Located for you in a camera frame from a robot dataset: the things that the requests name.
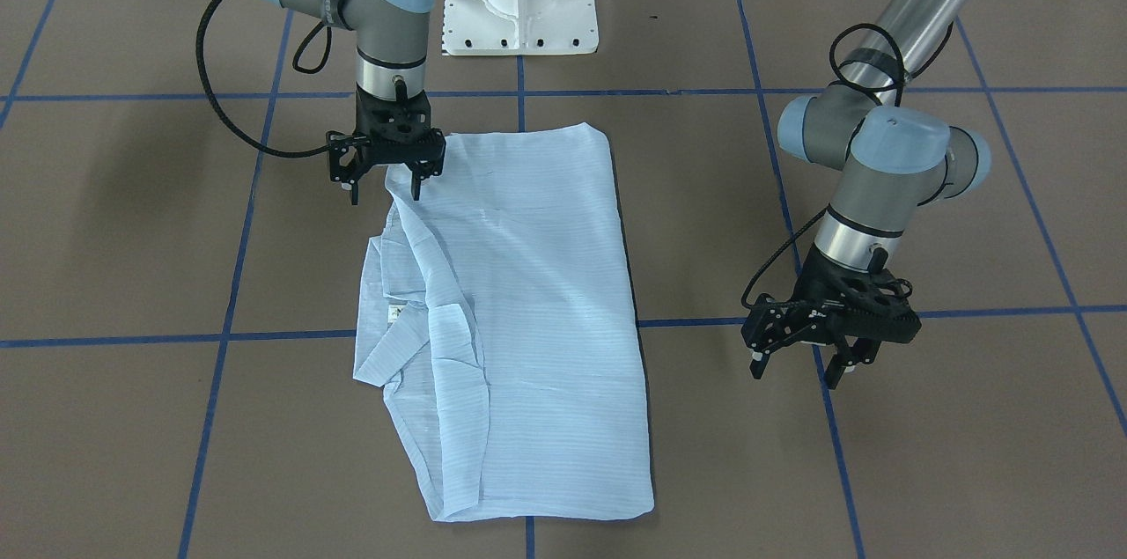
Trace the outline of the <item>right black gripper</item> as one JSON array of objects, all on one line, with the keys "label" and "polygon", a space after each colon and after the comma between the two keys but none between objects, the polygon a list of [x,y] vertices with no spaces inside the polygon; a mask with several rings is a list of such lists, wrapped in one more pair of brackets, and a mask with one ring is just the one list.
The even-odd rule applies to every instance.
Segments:
[{"label": "right black gripper", "polygon": [[[356,97],[361,91],[373,95],[358,89]],[[442,174],[446,165],[446,135],[440,128],[433,126],[431,128],[433,128],[431,137],[414,144],[362,137],[356,134],[356,126],[349,134],[328,131],[326,147],[328,147],[330,180],[347,185],[350,206],[358,206],[358,183],[363,175],[369,174],[372,167],[378,165],[406,165],[411,172],[411,197],[418,202],[423,181]]]}]

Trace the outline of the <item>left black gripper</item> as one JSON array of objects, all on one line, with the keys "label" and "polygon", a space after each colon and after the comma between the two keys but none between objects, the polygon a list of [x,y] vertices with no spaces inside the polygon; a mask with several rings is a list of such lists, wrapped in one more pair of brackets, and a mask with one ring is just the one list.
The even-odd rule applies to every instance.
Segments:
[{"label": "left black gripper", "polygon": [[796,341],[835,348],[835,355],[824,370],[824,384],[829,391],[836,390],[848,371],[848,364],[873,363],[884,341],[843,334],[845,305],[838,286],[850,274],[876,275],[888,270],[888,258],[889,254],[884,247],[875,246],[869,266],[854,270],[832,261],[817,247],[813,247],[807,254],[807,261],[796,282],[792,298],[777,301],[769,294],[762,294],[756,302],[749,304],[748,318],[740,328],[740,335],[749,349],[749,375],[756,381],[763,379],[771,355]]}]

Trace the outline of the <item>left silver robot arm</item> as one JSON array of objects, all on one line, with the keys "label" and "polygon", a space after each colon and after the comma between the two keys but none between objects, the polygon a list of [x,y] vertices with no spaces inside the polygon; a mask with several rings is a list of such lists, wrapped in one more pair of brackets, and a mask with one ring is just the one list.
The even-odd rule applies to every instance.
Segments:
[{"label": "left silver robot arm", "polygon": [[991,150],[974,131],[907,107],[904,94],[946,48],[968,1],[891,0],[876,23],[842,32],[858,34],[858,46],[838,56],[833,42],[829,85],[789,103],[778,119],[778,147],[840,178],[806,224],[814,239],[792,294],[743,295],[754,379],[778,351],[806,343],[833,348],[822,382],[835,389],[885,343],[917,337],[912,283],[893,275],[890,259],[919,208],[982,185]]}]

